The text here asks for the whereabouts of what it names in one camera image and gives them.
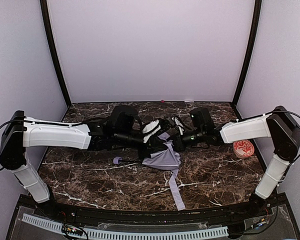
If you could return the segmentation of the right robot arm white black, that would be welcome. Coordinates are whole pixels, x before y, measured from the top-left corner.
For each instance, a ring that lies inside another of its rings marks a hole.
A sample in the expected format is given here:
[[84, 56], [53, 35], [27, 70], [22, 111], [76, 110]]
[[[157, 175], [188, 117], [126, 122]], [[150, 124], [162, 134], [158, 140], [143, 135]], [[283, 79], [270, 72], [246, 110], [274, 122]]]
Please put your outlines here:
[[209, 110], [204, 107], [193, 109], [189, 115], [195, 129], [170, 137], [177, 152], [199, 143], [221, 146], [243, 140], [272, 139], [273, 157], [254, 191], [260, 199], [271, 195], [300, 157], [300, 125], [295, 120], [298, 115], [281, 105], [264, 114], [220, 125], [214, 124]]

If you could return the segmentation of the lavender folding umbrella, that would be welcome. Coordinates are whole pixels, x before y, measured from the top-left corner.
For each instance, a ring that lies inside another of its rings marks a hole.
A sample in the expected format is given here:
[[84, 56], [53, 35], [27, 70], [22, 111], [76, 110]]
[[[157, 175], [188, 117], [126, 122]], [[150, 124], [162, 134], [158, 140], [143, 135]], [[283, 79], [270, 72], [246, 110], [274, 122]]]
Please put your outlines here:
[[177, 210], [181, 211], [186, 209], [176, 182], [179, 173], [179, 167], [181, 165], [181, 156], [173, 149], [174, 144], [172, 140], [168, 140], [169, 137], [170, 135], [167, 132], [159, 135], [158, 138], [163, 140], [163, 145], [166, 147], [166, 149], [151, 153], [150, 157], [145, 157], [141, 163], [150, 168], [170, 171], [170, 179], [168, 181], [169, 189]]

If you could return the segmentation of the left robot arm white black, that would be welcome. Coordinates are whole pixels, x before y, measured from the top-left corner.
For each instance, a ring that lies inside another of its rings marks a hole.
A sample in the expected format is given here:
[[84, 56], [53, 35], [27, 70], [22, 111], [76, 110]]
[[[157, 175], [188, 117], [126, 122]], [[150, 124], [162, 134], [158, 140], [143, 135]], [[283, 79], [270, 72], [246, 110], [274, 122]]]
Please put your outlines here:
[[165, 151], [159, 138], [163, 120], [143, 124], [138, 111], [128, 105], [116, 106], [108, 117], [94, 117], [78, 123], [43, 121], [14, 113], [1, 136], [0, 164], [11, 171], [38, 204], [54, 201], [48, 185], [39, 177], [26, 155], [30, 147], [68, 147], [87, 151], [113, 148], [136, 149], [139, 158]]

